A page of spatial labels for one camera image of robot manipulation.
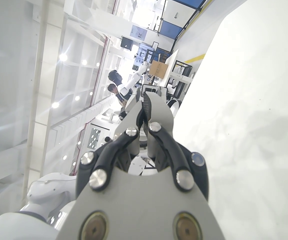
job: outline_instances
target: humanoid robot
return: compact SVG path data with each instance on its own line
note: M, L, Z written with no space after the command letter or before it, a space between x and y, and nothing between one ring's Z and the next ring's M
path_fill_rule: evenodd
M142 125L158 171L151 176L127 173L139 154ZM204 157L177 143L172 132L170 108L146 92L113 139L82 156L77 176L52 173L32 183L28 204L0 216L0 239L143 240L151 234L158 240L225 240L208 206ZM57 230L45 221L63 207L66 219Z
M130 96L136 92L135 84L139 81L141 75L146 72L148 67L149 63L144 61L126 84L122 83L123 78L116 70L111 71L108 75L108 78L110 81L115 83L121 96L125 100L129 100Z

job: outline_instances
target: floor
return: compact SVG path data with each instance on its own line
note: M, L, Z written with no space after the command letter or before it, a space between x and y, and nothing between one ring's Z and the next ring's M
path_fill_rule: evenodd
M205 156L227 240L288 239L288 0L248 0L217 32L200 20L177 44L185 59L206 55L174 138ZM201 49L206 32L216 34Z

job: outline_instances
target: ceiling light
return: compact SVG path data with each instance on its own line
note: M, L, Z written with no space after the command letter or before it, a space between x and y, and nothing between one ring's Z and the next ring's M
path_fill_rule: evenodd
M58 108L60 106L60 104L58 102L54 102L52 103L52 108Z
M64 53L62 53L62 54L59 56L59 58L60 58L60 61L67 61L67 55L64 54Z

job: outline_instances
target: white pillar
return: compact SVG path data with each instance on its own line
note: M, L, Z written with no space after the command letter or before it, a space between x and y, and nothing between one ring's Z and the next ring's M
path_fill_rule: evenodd
M34 74L33 100L24 169L22 204L28 186L43 176L48 134L51 127L52 103L59 72L58 58L64 39L65 0L43 0L39 42Z

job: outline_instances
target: metal screw head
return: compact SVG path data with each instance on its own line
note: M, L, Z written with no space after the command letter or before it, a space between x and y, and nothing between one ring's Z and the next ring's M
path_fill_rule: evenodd
M191 172L182 169L176 173L176 181L178 185L184 190L191 190L194 186L194 178Z
M137 130L136 130L135 127L129 127L129 128L126 129L125 133L126 133L128 136L132 137L132 136L136 136Z
M81 231L81 239L102 240L107 235L107 229L104 215L96 212L85 221Z
M149 124L149 129L153 132L158 132L161 130L161 125L158 122L154 121Z
M88 184L92 189L98 189L104 185L107 180L107 174L103 169L97 169L93 171L90 176Z
M84 153L84 155L81 157L81 164L87 165L93 161L94 153L92 151Z
M202 167L205 164L205 159L200 153L193 152L191 158L192 162L198 167Z

